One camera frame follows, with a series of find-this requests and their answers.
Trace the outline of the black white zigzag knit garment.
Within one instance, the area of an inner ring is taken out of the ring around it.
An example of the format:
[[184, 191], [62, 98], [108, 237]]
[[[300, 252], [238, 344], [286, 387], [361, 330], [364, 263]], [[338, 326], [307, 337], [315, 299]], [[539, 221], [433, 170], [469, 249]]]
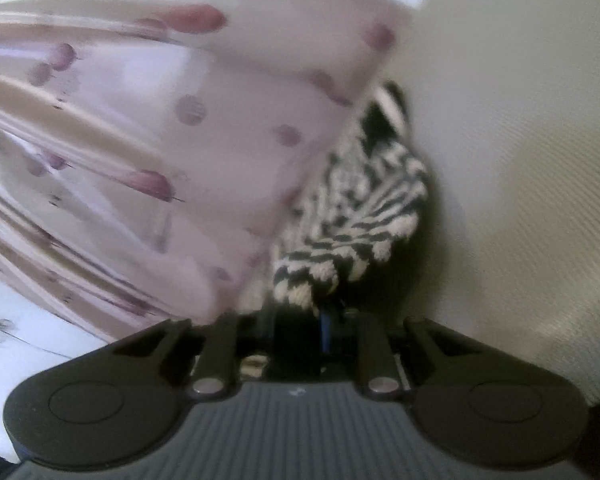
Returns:
[[276, 379], [320, 374], [330, 323], [347, 310], [393, 322], [415, 263], [428, 198], [425, 164], [408, 146], [405, 90], [373, 92], [330, 153], [321, 177], [291, 202], [291, 216], [242, 296], [264, 348], [248, 359]]

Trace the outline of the pink leaf pattern curtain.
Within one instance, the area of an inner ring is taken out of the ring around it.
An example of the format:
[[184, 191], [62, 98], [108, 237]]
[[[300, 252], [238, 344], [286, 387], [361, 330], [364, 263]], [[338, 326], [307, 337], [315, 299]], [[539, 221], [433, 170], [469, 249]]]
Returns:
[[0, 0], [0, 280], [105, 339], [234, 308], [399, 0]]

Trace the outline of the beige ribbed bed sheet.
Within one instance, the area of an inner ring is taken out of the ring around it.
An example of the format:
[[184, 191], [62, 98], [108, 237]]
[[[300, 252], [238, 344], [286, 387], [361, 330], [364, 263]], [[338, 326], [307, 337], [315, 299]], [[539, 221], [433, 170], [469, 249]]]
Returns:
[[392, 61], [429, 171], [402, 312], [600, 403], [600, 0], [422, 0]]

